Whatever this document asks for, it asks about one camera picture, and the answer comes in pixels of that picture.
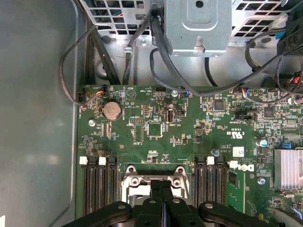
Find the cable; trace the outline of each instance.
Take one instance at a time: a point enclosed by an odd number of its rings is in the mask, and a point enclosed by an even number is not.
[[[180,84],[183,87],[185,87],[185,89],[188,89],[195,96],[213,96],[215,94],[222,93],[224,91],[228,91],[233,88],[236,88],[242,83],[249,82],[255,76],[257,76],[258,74],[260,74],[261,72],[266,70],[273,61],[275,61],[276,59],[281,57],[281,55],[277,55],[277,56],[273,57],[271,60],[269,60],[267,63],[265,63],[261,68],[259,68],[255,72],[249,74],[248,76],[242,78],[239,81],[236,81],[234,83],[231,83],[229,85],[226,85],[224,87],[219,87],[216,89],[211,89],[211,90],[206,90],[206,91],[196,91],[186,82],[186,80],[181,76],[181,74],[178,72],[178,70],[172,63],[172,61],[169,57],[165,42],[164,42],[163,33],[161,30],[159,19],[157,17],[154,17],[152,19],[151,26],[152,26],[152,30],[153,30],[153,33],[155,36],[155,40],[156,40],[160,55],[166,65],[166,67],[168,68],[169,72],[180,82]]]
[[[116,84],[120,85],[119,77],[117,75],[117,72],[115,70],[114,64],[106,50],[106,47],[103,44],[103,41],[100,37],[100,34],[97,30],[93,30],[92,32],[92,39],[95,44],[96,50],[99,54],[99,57],[102,61],[105,73],[107,75],[107,78],[109,80],[110,84]]]
[[[282,58],[283,57],[281,57],[280,59],[279,59],[279,62],[278,62],[278,65],[277,65],[277,70],[276,70],[276,74],[277,74],[277,84],[278,84],[278,86],[281,86],[280,85],[280,82],[278,81],[278,78],[279,78],[279,74],[280,74],[280,68],[281,68],[281,64],[282,64]],[[300,63],[301,63],[301,75],[300,75],[300,78],[299,78],[299,81],[302,81],[302,79],[303,79],[303,58],[300,56]],[[249,98],[249,97],[246,97],[246,99],[247,100],[249,100],[249,101],[251,101],[251,102],[254,102],[254,103],[256,103],[256,104],[261,104],[261,105],[263,105],[263,104],[276,104],[276,103],[279,103],[279,102],[281,102],[281,101],[283,101],[283,100],[285,100],[285,99],[287,99],[287,98],[289,98],[292,94],[291,93],[293,93],[293,91],[294,90],[296,90],[299,86],[300,86],[300,82],[298,82],[297,84],[296,84],[296,86],[294,86],[293,87],[293,89],[291,90],[291,91],[287,91],[287,90],[282,90],[282,91],[285,91],[287,94],[285,95],[285,96],[283,96],[283,97],[281,97],[281,98],[279,98],[279,99],[277,99],[277,100],[273,100],[273,101],[256,101],[256,100],[254,100],[254,99],[251,99],[251,98]]]
[[[132,36],[131,40],[129,41],[127,46],[132,47],[136,39],[143,34],[143,32],[147,29],[150,21],[150,16],[148,15],[141,25],[141,27],[135,32],[135,34]],[[123,79],[122,79],[122,84],[127,85],[128,80],[129,80],[129,75],[131,71],[131,66],[132,66],[132,54],[131,53],[126,53],[126,58],[125,58],[125,70],[123,74]]]
[[[210,73],[210,70],[209,70],[209,58],[205,58],[205,60],[204,60],[204,69],[205,69],[205,73],[206,73],[206,76],[207,76],[209,82],[213,85],[213,87],[217,87],[218,85],[214,81],[212,74]]]
[[[180,89],[178,87],[171,87],[170,85],[167,85],[166,83],[164,83],[155,73],[154,71],[154,66],[155,66],[155,62],[154,62],[154,59],[153,59],[153,55],[155,54],[155,52],[159,51],[158,48],[156,49],[153,49],[150,53],[150,68],[151,68],[151,74],[152,76],[154,77],[154,79],[162,86],[170,89],[170,90],[176,90],[178,92],[185,92],[184,89]]]
[[[258,68],[260,68],[260,66],[254,62],[254,60],[251,58],[250,55],[250,48],[251,46],[255,43],[255,41],[259,38],[265,37],[265,36],[269,36],[269,35],[275,35],[277,33],[280,32],[284,32],[285,28],[278,28],[278,29],[273,29],[267,32],[263,32],[261,34],[259,34],[258,36],[256,36],[255,38],[253,38],[250,43],[246,46],[245,48],[245,60],[247,62],[247,64],[253,69],[253,70],[257,70]],[[272,77],[273,79],[276,79],[276,75],[269,71],[269,70],[265,70],[264,73],[268,74],[270,77]]]
[[[281,84],[280,84],[280,69],[281,69],[281,65],[282,65],[282,60],[283,60],[283,58],[280,58],[280,59],[279,59],[279,61],[278,61],[278,66],[277,66],[277,70],[276,70],[276,83],[277,83],[278,87],[279,87],[282,91],[287,92],[287,93],[289,93],[289,94],[291,94],[291,95],[302,96],[303,93],[293,92],[293,90],[295,90],[295,89],[292,89],[292,90],[288,91],[288,90],[286,90],[285,88],[283,88],[283,87],[281,86]],[[302,76],[302,74],[303,74],[303,57],[300,56],[300,57],[299,57],[299,60],[300,60],[300,65],[301,65],[301,73],[300,73],[300,77],[299,77],[299,80],[298,80],[298,82],[297,82],[297,85],[300,86],[300,84],[302,83],[302,79],[303,79],[303,76]]]
[[[86,106],[87,104],[91,103],[92,101],[94,101],[97,98],[97,95],[93,95],[92,98],[90,98],[88,101],[86,101],[85,103],[80,103],[78,101],[76,101],[69,93],[67,87],[66,87],[66,83],[65,83],[65,79],[64,79],[64,73],[63,73],[63,67],[64,67],[64,61],[67,57],[67,55],[75,48],[77,47],[87,36],[90,35],[90,33],[92,31],[94,31],[97,28],[97,26],[92,26],[89,30],[87,30],[78,40],[77,42],[75,42],[65,53],[64,55],[62,55],[62,57],[60,58],[60,63],[59,63],[59,77],[60,77],[60,81],[61,81],[61,85],[62,88],[66,94],[66,96],[76,105],[80,105],[80,106]]]

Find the heatsink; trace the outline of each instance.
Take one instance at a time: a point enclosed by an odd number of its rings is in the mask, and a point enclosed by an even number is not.
[[[282,190],[303,188],[303,150],[275,150],[275,187]]]

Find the chip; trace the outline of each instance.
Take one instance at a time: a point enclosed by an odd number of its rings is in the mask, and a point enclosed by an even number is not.
[[[224,110],[224,101],[214,100],[214,110],[218,110],[218,111]]]
[[[236,185],[237,183],[237,175],[232,173],[232,172],[228,172],[228,182],[232,183],[233,185]]]
[[[275,110],[273,107],[265,107],[264,108],[264,118],[274,118]]]
[[[203,129],[202,129],[202,127],[197,127],[197,128],[196,128],[196,135],[197,135],[197,136],[202,136],[202,134],[203,134]]]
[[[162,137],[162,125],[160,123],[149,123],[147,130],[148,137]]]

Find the gray metal panel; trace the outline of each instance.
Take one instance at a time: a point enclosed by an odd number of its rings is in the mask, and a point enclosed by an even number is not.
[[[117,73],[120,81],[125,68],[125,53],[123,47],[128,43],[127,40],[112,41],[106,44],[109,55],[115,61]],[[139,85],[156,85],[153,79],[149,64],[149,55],[154,47],[135,47],[134,56],[132,60],[132,70],[130,76],[130,84],[133,82],[133,73],[138,77]],[[258,43],[258,48],[251,50],[252,58],[258,64],[264,64],[276,54],[274,46],[269,44]],[[169,74],[165,67],[159,53],[155,53],[155,72],[158,76],[170,85],[179,85],[179,83]],[[96,55],[96,74],[103,74],[102,65],[100,65],[100,58]],[[211,86],[208,82],[204,70],[204,58],[199,57],[171,57],[176,68],[180,71],[183,77],[195,86]],[[281,68],[282,73],[293,73],[300,70],[300,64],[297,58],[286,57],[283,61]],[[272,63],[270,69],[276,70],[276,63]],[[245,61],[244,48],[229,47],[227,52],[219,58],[210,59],[210,71],[219,86],[227,85],[228,83],[235,82],[251,73],[251,68]],[[260,86],[264,74],[257,76],[255,80],[250,82],[251,86]],[[97,84],[104,84],[107,81],[100,80],[96,77]]]
[[[63,51],[83,31],[71,0],[0,1],[0,217],[5,227],[75,218],[75,109],[58,78]],[[83,49],[66,61],[76,86]]]

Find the capacitor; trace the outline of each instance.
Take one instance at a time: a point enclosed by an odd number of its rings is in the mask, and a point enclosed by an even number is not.
[[[256,140],[256,145],[258,147],[266,148],[267,147],[267,140],[265,140],[265,139],[258,139],[258,140]]]
[[[212,149],[212,150],[211,150],[211,153],[212,153],[212,155],[215,156],[215,157],[218,157],[218,156],[220,155],[220,152],[219,152],[218,149]]]

